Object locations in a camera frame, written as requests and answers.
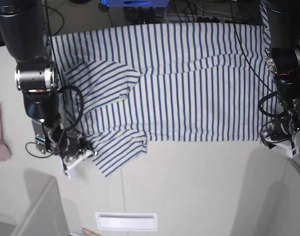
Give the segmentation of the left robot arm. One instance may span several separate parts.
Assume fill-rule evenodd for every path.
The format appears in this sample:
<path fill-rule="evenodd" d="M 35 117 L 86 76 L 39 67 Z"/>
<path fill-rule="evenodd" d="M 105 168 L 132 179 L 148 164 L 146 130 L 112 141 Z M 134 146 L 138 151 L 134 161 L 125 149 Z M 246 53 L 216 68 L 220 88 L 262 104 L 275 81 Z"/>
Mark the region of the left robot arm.
<path fill-rule="evenodd" d="M 261 14 L 270 33 L 265 51 L 268 70 L 276 90 L 258 103 L 261 113 L 271 118 L 260 132 L 263 145 L 274 148 L 300 131 L 300 0 L 262 0 Z"/>

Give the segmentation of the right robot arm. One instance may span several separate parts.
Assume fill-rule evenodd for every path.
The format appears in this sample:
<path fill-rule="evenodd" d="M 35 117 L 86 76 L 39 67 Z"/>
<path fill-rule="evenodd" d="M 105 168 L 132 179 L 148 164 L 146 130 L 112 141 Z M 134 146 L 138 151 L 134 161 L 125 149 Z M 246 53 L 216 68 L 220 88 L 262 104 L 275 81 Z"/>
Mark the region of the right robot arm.
<path fill-rule="evenodd" d="M 64 161 L 94 155 L 92 145 L 73 133 L 84 112 L 82 92 L 75 86 L 58 86 L 59 70 L 49 22 L 44 20 L 39 0 L 0 0 L 0 31 L 15 59 L 16 87 L 23 94 L 25 111 L 31 118 L 37 149 L 58 155 Z M 59 97 L 74 91 L 80 99 L 77 119 L 66 126 L 59 112 Z"/>

